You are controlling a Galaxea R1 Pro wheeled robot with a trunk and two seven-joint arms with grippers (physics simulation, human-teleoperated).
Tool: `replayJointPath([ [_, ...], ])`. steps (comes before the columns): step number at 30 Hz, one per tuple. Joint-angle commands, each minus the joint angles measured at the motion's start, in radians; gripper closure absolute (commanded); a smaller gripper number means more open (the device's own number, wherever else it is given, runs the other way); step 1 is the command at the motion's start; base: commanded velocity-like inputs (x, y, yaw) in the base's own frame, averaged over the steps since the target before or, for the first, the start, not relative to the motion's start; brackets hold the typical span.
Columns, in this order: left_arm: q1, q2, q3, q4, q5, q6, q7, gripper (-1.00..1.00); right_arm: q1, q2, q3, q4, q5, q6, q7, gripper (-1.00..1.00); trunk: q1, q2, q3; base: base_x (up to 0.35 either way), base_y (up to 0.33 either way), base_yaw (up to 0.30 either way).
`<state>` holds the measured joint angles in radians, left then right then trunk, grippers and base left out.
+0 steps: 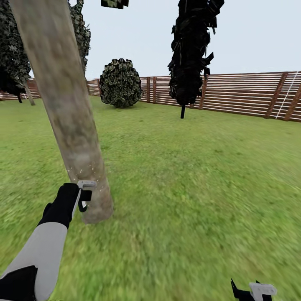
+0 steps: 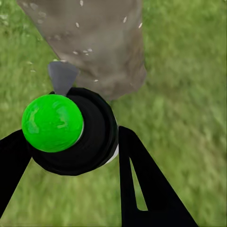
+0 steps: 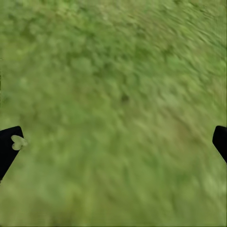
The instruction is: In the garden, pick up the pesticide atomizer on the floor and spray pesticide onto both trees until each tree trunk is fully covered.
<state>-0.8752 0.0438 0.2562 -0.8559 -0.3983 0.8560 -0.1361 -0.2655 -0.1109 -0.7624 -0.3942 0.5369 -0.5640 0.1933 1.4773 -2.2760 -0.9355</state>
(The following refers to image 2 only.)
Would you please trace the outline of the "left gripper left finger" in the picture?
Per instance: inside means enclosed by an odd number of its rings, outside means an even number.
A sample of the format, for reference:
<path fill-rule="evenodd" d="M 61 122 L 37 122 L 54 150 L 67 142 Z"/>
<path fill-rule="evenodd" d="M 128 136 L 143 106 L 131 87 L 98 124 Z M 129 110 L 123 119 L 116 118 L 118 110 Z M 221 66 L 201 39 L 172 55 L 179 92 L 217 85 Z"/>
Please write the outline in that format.
<path fill-rule="evenodd" d="M 0 140 L 0 218 L 31 157 L 22 130 Z"/>

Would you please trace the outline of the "pesticide atomizer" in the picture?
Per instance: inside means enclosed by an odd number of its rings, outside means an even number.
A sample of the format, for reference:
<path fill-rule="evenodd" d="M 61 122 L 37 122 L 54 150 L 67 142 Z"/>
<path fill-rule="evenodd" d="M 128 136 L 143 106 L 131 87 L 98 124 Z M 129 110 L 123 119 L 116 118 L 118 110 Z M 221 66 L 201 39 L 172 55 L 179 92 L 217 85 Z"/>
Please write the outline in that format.
<path fill-rule="evenodd" d="M 98 93 L 73 87 L 79 68 L 64 61 L 47 66 L 53 92 L 33 100 L 22 115 L 22 131 L 33 159 L 46 171 L 77 176 L 119 153 L 119 126 Z"/>

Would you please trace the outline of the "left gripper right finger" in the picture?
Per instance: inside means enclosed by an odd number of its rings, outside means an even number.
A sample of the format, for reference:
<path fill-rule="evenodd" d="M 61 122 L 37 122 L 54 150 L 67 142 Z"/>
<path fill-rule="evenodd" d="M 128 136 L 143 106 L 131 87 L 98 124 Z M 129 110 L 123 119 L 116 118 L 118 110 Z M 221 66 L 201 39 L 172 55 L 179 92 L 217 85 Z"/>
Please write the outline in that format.
<path fill-rule="evenodd" d="M 122 227 L 198 227 L 137 134 L 119 126 Z M 130 159 L 148 211 L 137 208 Z"/>

